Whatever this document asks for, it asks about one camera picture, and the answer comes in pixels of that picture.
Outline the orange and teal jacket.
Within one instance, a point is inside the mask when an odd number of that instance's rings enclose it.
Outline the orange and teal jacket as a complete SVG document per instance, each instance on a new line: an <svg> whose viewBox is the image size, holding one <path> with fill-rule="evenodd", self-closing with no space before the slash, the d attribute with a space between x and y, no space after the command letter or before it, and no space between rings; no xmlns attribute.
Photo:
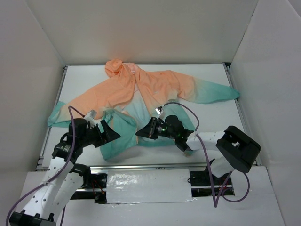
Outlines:
<svg viewBox="0 0 301 226"><path fill-rule="evenodd" d="M179 99L211 104L239 97L239 92L229 86L170 70L145 71L119 59L108 61L105 72L108 76L105 81L68 103L57 103L48 118L48 126L65 128L71 117L78 118L95 110L96 120L105 120L120 134L119 139L101 146L106 161L136 145L156 147L173 143L168 138L152 140L136 135L151 117L157 116L155 109L160 105L164 106L166 114L176 115L185 128L194 130L189 116L177 104Z"/></svg>

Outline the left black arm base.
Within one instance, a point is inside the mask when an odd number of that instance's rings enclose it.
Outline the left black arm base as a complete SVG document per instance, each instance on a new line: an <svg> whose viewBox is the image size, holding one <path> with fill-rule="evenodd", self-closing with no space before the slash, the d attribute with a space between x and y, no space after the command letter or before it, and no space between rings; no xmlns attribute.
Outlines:
<svg viewBox="0 0 301 226"><path fill-rule="evenodd" d="M83 199L93 199L97 204L106 204L107 174L92 174L82 186L85 191L80 192Z"/></svg>

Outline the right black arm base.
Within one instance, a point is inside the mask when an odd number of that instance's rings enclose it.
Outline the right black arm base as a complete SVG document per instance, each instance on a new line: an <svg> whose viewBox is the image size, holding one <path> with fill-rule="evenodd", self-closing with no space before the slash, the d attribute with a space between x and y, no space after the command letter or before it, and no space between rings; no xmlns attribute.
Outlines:
<svg viewBox="0 0 301 226"><path fill-rule="evenodd" d="M218 195L221 189L225 191L225 195L234 195L232 191L232 181L229 178L225 186L222 187L222 184L228 174L224 174L222 177L217 178L213 175L214 191L215 196ZM191 185L191 195L192 197L207 197L212 196L211 183L209 178L209 173L207 171L190 171L190 177L187 179L187 182Z"/></svg>

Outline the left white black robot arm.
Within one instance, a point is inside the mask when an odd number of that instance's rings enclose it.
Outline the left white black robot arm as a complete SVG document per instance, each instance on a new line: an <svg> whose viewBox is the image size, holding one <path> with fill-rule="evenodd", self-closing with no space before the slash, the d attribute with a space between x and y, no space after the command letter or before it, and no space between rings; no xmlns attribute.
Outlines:
<svg viewBox="0 0 301 226"><path fill-rule="evenodd" d="M7 226L55 226L66 204L79 187L86 188L92 183L90 168L77 164L83 148L93 145L100 147L120 138L102 120L103 131L94 120L73 119L60 142L54 147L52 159L41 183L27 192L20 200L30 200L20 212L10 209L5 224Z"/></svg>

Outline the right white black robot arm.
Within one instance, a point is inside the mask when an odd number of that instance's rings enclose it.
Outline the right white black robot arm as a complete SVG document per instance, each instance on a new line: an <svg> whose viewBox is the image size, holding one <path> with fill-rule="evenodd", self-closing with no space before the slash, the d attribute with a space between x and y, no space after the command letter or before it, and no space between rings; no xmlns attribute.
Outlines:
<svg viewBox="0 0 301 226"><path fill-rule="evenodd" d="M165 137L174 140L183 152L192 153L204 147L219 151L222 156L210 163L205 172L205 180L216 184L223 175L231 171L248 173L261 151L261 146L235 126L228 126L224 131L196 134L188 130L175 115L167 116L163 121L152 117L149 123L136 132L139 137L158 139Z"/></svg>

